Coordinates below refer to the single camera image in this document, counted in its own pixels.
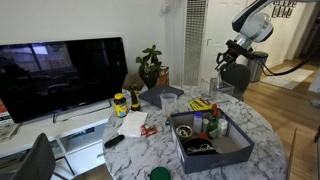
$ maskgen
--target chair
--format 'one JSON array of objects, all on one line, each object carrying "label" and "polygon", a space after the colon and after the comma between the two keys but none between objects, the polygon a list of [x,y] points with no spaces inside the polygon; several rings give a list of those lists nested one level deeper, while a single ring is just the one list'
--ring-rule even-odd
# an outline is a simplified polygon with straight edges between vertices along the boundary
[{"label": "chair", "polygon": [[242,64],[224,64],[220,68],[221,79],[234,86],[233,97],[243,101],[243,94],[250,82],[250,69]]},{"label": "chair", "polygon": [[15,173],[7,173],[0,175],[0,179],[10,180],[50,180],[51,176],[55,176],[66,180],[63,176],[54,172],[56,160],[52,152],[47,136],[41,133],[31,150],[27,154],[20,169]]}]

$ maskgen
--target paper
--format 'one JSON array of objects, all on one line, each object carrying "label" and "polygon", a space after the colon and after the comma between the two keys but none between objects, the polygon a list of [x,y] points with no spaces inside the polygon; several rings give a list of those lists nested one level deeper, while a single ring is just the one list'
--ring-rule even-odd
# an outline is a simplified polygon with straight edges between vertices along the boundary
[{"label": "paper", "polygon": [[129,137],[140,137],[141,126],[145,123],[148,113],[130,112],[123,120],[121,127],[118,129],[119,134]]}]

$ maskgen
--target glass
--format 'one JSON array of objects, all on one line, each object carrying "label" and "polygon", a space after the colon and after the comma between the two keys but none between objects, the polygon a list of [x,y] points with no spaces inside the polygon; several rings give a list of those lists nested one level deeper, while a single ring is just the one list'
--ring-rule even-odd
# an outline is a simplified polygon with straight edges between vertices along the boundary
[{"label": "glass", "polygon": [[170,117],[175,111],[177,95],[174,93],[163,93],[160,95],[162,113],[165,117]]}]

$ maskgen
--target television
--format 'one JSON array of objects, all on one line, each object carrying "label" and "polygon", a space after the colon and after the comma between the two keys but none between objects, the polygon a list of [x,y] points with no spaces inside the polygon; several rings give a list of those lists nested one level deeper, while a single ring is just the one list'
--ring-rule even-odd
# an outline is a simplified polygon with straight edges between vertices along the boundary
[{"label": "television", "polygon": [[0,98],[15,123],[113,98],[127,73],[120,37],[0,46]]}]

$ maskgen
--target green lid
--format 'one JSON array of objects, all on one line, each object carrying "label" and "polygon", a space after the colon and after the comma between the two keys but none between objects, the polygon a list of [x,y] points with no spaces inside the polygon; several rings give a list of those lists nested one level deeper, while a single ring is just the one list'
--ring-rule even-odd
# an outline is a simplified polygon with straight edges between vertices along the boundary
[{"label": "green lid", "polygon": [[171,180],[171,175],[166,168],[156,167],[151,171],[150,180]]}]

